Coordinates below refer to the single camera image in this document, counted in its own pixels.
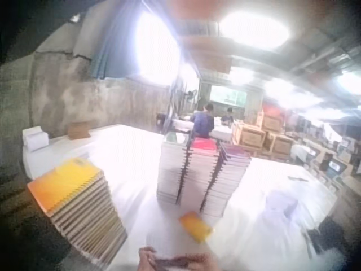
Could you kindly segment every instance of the ceiling light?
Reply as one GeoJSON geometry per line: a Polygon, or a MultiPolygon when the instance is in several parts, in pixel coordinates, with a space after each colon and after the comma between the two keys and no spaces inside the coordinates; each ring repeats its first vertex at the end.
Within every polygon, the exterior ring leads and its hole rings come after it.
{"type": "Polygon", "coordinates": [[[293,89],[293,85],[282,79],[275,78],[266,83],[265,89],[267,96],[279,99],[280,97],[289,94],[293,89]]]}
{"type": "Polygon", "coordinates": [[[361,95],[361,77],[348,72],[339,76],[337,81],[348,92],[361,95]]]}
{"type": "Polygon", "coordinates": [[[232,67],[229,79],[234,85],[248,84],[253,79],[253,72],[248,69],[232,67]]]}
{"type": "Polygon", "coordinates": [[[280,97],[279,104],[287,109],[300,109],[315,106],[321,101],[321,98],[315,97],[311,94],[290,93],[286,96],[280,97]]]}
{"type": "Polygon", "coordinates": [[[171,85],[178,73],[180,51],[163,21],[143,13],[138,21],[135,42],[141,75],[154,84],[171,85]]]}
{"type": "Polygon", "coordinates": [[[287,28],[279,22],[246,12],[229,14],[219,26],[224,36],[262,49],[276,48],[289,38],[287,28]]]}

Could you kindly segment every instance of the orange notebook cover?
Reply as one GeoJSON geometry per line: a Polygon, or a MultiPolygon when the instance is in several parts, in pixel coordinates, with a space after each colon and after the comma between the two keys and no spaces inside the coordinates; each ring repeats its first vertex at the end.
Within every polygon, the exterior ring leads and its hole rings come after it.
{"type": "Polygon", "coordinates": [[[205,241],[213,231],[210,226],[199,218],[196,212],[189,212],[178,220],[184,229],[199,243],[205,241]]]}
{"type": "Polygon", "coordinates": [[[28,183],[42,210],[48,216],[98,179],[102,171],[85,159],[69,160],[28,183]]]}

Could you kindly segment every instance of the stack of notebooks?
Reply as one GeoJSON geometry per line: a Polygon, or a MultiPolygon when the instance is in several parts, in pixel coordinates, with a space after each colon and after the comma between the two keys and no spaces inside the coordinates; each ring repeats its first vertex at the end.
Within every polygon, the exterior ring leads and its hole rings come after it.
{"type": "Polygon", "coordinates": [[[217,145],[213,139],[197,137],[188,152],[180,204],[198,212],[217,165],[217,145]]]}
{"type": "Polygon", "coordinates": [[[72,159],[28,184],[55,227],[93,263],[106,267],[127,238],[103,172],[72,159]]]}
{"type": "Polygon", "coordinates": [[[169,132],[161,146],[157,198],[176,203],[187,156],[187,134],[169,132]]]}
{"type": "Polygon", "coordinates": [[[237,189],[250,161],[250,153],[244,151],[241,146],[221,143],[214,180],[201,207],[204,214],[223,216],[228,200],[237,189]]]}

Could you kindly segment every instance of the white tablecloth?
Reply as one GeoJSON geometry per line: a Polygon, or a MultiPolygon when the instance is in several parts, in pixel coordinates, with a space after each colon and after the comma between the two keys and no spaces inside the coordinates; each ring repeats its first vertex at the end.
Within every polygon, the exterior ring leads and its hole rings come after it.
{"type": "MultiPolygon", "coordinates": [[[[178,130],[191,131],[193,130],[194,123],[185,120],[173,120],[173,127],[178,130]]],[[[223,141],[231,141],[232,129],[228,126],[218,125],[209,133],[209,136],[223,141]]]]}
{"type": "Polygon", "coordinates": [[[97,129],[91,135],[76,141],[52,139],[46,148],[31,154],[24,151],[24,164],[31,178],[76,156],[88,157],[104,170],[129,234],[111,271],[136,270],[142,246],[154,246],[161,256],[212,251],[224,270],[329,270],[329,265],[342,260],[334,250],[313,253],[309,259],[301,230],[316,227],[336,198],[302,167],[253,158],[224,217],[203,217],[214,233],[198,244],[178,222],[188,210],[156,199],[162,136],[122,125],[97,129]],[[288,176],[309,182],[290,181],[288,176]],[[291,219],[266,208],[267,196],[275,192],[297,201],[291,219]]]}

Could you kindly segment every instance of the person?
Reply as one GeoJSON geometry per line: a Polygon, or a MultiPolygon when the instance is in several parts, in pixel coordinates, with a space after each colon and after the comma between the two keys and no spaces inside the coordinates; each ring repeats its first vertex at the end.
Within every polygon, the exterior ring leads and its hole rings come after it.
{"type": "Polygon", "coordinates": [[[221,123],[225,126],[230,126],[233,123],[232,107],[227,109],[227,115],[221,117],[221,123]]]}
{"type": "Polygon", "coordinates": [[[195,113],[190,121],[194,122],[193,136],[208,138],[209,132],[214,129],[213,105],[207,104],[203,111],[195,113]]]}
{"type": "MultiPolygon", "coordinates": [[[[157,259],[155,256],[156,251],[152,247],[143,247],[139,249],[139,264],[137,271],[158,271],[166,270],[163,266],[157,265],[157,259]]],[[[186,270],[190,271],[221,271],[217,265],[214,257],[210,254],[188,254],[185,256],[178,256],[173,259],[165,260],[165,262],[175,263],[174,267],[177,267],[177,263],[186,263],[186,270]]]]}

